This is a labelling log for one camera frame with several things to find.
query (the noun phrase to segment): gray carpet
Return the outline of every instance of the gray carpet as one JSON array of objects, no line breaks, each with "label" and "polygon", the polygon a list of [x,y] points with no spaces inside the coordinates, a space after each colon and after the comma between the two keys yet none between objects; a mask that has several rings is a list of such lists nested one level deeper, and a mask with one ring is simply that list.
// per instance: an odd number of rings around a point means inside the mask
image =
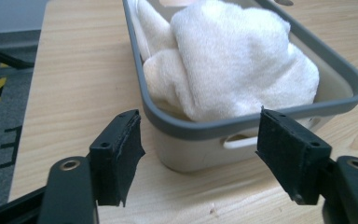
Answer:
[{"label": "gray carpet", "polygon": [[[40,31],[0,34],[0,51],[34,62]],[[0,205],[7,203],[33,68],[0,64]]]}]

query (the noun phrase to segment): wooden table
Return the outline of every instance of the wooden table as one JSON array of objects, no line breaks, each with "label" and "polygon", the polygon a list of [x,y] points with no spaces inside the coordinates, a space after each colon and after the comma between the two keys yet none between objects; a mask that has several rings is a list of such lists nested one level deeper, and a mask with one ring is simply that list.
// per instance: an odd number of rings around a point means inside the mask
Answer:
[{"label": "wooden table", "polygon": [[[358,0],[295,0],[282,7],[358,68]],[[291,202],[258,158],[195,174],[164,167],[138,90],[124,11],[116,0],[48,3],[10,200],[46,185],[49,167],[85,156],[118,113],[139,108],[146,155],[127,206],[100,207],[102,223],[323,223]],[[358,157],[358,106],[317,132],[332,158]]]}]

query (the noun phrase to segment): plastic bin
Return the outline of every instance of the plastic bin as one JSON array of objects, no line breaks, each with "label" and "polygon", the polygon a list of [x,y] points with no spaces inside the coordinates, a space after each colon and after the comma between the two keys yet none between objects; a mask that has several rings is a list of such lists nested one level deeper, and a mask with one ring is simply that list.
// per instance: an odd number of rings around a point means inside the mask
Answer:
[{"label": "plastic bin", "polygon": [[[318,66],[320,84],[312,105],[280,110],[312,131],[336,114],[358,104],[358,70],[321,40],[267,0],[227,1],[244,8],[262,7],[278,13],[291,23],[291,42]],[[159,0],[149,3],[167,20],[181,7],[164,7]],[[131,21],[127,0],[123,0],[132,51],[145,114],[155,127],[156,150],[162,163],[179,172],[192,172],[216,165],[243,161],[255,155],[259,114],[211,122],[193,122],[158,109],[147,91],[143,62]]]}]

